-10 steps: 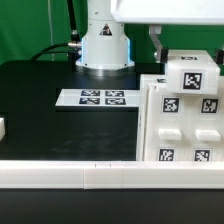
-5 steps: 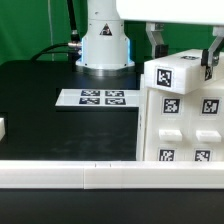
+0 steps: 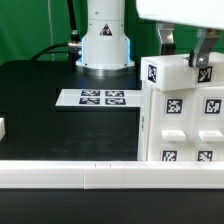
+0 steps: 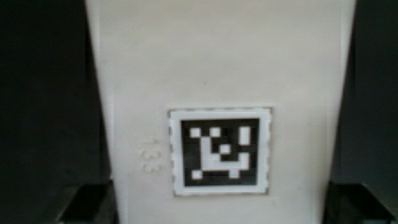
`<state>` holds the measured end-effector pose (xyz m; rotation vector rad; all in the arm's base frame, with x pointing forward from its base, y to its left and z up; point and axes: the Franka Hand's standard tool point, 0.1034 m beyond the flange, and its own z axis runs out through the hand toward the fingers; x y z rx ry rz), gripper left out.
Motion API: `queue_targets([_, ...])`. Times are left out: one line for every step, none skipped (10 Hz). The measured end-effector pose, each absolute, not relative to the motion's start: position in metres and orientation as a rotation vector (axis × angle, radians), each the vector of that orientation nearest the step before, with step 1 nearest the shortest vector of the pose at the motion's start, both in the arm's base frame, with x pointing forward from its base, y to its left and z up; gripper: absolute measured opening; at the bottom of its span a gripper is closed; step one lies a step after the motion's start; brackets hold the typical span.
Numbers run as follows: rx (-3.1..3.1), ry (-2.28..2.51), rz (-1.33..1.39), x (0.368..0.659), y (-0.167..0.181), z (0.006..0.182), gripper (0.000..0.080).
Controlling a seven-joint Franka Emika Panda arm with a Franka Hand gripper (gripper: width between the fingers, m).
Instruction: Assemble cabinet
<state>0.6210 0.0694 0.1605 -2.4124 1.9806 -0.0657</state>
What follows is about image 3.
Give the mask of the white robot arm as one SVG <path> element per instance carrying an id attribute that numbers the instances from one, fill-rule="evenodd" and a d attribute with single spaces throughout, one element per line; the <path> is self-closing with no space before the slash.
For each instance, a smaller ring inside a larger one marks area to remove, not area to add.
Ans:
<path id="1" fill-rule="evenodd" d="M 224 0 L 135 0 L 141 19 L 182 24 L 203 30 L 202 43 L 193 51 L 190 65 L 208 64 L 208 29 L 224 30 Z M 90 71 L 117 71 L 132 67 L 129 39 L 124 32 L 125 0 L 87 0 L 88 30 L 82 38 L 78 65 Z"/>

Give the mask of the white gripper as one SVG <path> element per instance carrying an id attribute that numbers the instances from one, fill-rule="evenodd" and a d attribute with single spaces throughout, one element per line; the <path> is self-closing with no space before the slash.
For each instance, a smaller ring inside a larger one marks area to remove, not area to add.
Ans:
<path id="1" fill-rule="evenodd" d="M 224 0 L 136 0 L 136 9 L 142 19 L 163 21 L 157 23 L 161 55 L 173 55 L 176 51 L 172 23 L 203 27 L 198 29 L 198 42 L 190 52 L 189 66 L 208 66 L 209 55 L 221 37 L 219 29 L 224 30 Z"/>

